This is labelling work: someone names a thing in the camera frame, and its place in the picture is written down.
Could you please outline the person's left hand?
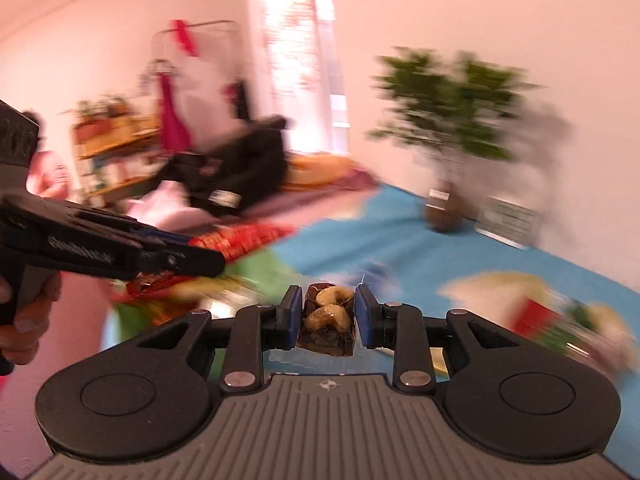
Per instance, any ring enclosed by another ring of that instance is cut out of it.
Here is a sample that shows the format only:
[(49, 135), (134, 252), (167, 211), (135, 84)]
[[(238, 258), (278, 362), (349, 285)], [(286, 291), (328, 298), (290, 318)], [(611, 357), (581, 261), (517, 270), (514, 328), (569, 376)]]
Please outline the person's left hand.
[(41, 337), (50, 325), (52, 306), (60, 298), (62, 276), (55, 272), (32, 302), (17, 311), (12, 325), (1, 327), (1, 354), (14, 365), (32, 362), (39, 349)]

